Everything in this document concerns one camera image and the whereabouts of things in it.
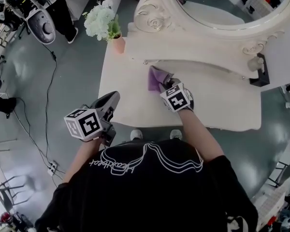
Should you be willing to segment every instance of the flower bouquet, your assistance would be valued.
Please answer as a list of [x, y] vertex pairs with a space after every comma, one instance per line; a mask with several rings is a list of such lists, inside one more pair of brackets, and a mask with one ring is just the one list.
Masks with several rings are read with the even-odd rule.
[[101, 39], [113, 41], [117, 52], [123, 53], [125, 41], [121, 36], [118, 15], [115, 14], [112, 6], [112, 0], [105, 0], [102, 4], [98, 2], [89, 13], [83, 13], [86, 18], [84, 26], [88, 36], [97, 36], [98, 41]]

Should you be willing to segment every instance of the hair dryer hood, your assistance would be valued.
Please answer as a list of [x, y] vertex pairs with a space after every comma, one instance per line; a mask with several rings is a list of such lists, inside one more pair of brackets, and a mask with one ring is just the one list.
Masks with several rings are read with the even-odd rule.
[[32, 34], [42, 44], [51, 44], [55, 40], [56, 28], [50, 14], [46, 10], [32, 10], [26, 21]]

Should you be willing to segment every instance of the white vanity table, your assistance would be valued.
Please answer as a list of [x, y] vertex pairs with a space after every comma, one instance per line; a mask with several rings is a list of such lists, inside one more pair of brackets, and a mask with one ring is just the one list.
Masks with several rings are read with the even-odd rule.
[[194, 112], [210, 128], [259, 129], [261, 89], [248, 61], [270, 37], [283, 34], [290, 19], [290, 0], [271, 14], [247, 24], [218, 25], [195, 19], [177, 0], [140, 0], [129, 24], [123, 55], [109, 43], [99, 97], [117, 90], [121, 100], [113, 122], [133, 127], [181, 125], [159, 94], [147, 90], [150, 65], [174, 73], [194, 96]]

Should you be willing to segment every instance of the mirror frame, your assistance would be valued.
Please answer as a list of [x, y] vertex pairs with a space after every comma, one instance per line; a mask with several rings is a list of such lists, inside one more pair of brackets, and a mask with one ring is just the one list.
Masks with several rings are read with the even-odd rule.
[[[146, 15], [147, 21], [143, 18], [138, 23], [138, 19], [143, 15]], [[216, 36], [224, 39], [249, 39], [271, 34], [273, 31], [280, 31], [289, 19], [290, 0], [284, 0], [277, 9], [264, 18], [231, 26], [211, 24], [201, 19], [197, 21], [185, 12], [177, 0], [141, 0], [136, 9], [134, 22], [138, 29], [147, 32], [160, 31], [169, 28], [171, 24], [176, 24], [185, 31], [194, 34], [205, 33], [211, 37]]]

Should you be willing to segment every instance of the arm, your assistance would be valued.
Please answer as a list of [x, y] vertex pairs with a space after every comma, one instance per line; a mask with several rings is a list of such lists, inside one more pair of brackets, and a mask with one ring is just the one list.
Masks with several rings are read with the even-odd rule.
[[67, 183], [71, 180], [72, 176], [78, 172], [84, 163], [92, 156], [98, 153], [100, 144], [102, 142], [101, 138], [92, 140], [89, 142], [84, 142], [79, 148], [71, 166], [67, 170], [62, 182]]
[[205, 161], [224, 155], [220, 145], [192, 111], [183, 109], [178, 114], [188, 143], [198, 150]]

